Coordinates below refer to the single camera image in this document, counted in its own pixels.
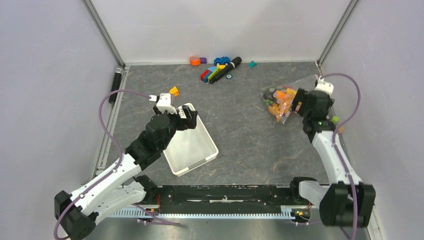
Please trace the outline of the clear zip top bag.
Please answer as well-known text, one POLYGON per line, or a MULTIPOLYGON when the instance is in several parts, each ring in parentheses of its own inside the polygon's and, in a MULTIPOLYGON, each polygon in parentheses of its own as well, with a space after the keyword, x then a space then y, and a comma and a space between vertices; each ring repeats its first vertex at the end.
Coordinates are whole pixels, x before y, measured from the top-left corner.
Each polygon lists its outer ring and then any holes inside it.
POLYGON ((278 123, 284 124, 290 115, 292 102, 298 89, 314 90, 318 79, 319 76, 314 74, 294 82, 263 88, 260 95, 267 111, 278 123))

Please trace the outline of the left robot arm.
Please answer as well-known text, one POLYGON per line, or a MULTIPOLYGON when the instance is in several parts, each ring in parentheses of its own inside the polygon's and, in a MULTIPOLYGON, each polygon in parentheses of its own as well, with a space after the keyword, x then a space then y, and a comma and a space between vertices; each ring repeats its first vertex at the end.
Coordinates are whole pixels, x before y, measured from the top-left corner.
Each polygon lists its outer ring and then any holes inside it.
POLYGON ((190 104, 174 111, 168 107, 153 109, 155 114, 145 130, 104 172, 71 193, 62 190, 55 195, 56 240, 60 239, 59 227, 67 234, 64 239, 82 240, 112 213, 141 201, 151 204, 156 200, 157 190, 140 180, 125 189, 117 188, 158 160, 178 131, 195 129, 198 111, 190 104))

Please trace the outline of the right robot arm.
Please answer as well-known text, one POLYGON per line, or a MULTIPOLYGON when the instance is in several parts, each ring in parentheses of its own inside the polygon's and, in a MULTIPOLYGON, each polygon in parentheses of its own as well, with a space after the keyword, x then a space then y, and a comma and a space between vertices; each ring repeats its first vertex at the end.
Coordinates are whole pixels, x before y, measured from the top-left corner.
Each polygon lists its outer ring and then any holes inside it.
POLYGON ((295 204, 308 200, 318 207, 325 226, 366 228, 376 191, 355 173, 341 147, 336 125, 327 119, 333 103, 324 91, 297 90, 290 109, 302 117, 303 131, 323 162, 329 187, 312 178, 296 177, 288 196, 295 204))

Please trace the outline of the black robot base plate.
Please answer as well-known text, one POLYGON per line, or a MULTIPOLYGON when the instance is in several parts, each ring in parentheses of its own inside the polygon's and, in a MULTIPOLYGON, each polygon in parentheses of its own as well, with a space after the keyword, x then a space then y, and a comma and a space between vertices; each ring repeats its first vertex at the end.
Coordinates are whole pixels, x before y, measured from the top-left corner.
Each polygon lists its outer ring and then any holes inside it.
POLYGON ((134 181, 146 190, 140 204, 157 205, 161 214, 277 214, 309 204, 289 185, 157 185, 146 175, 134 181))

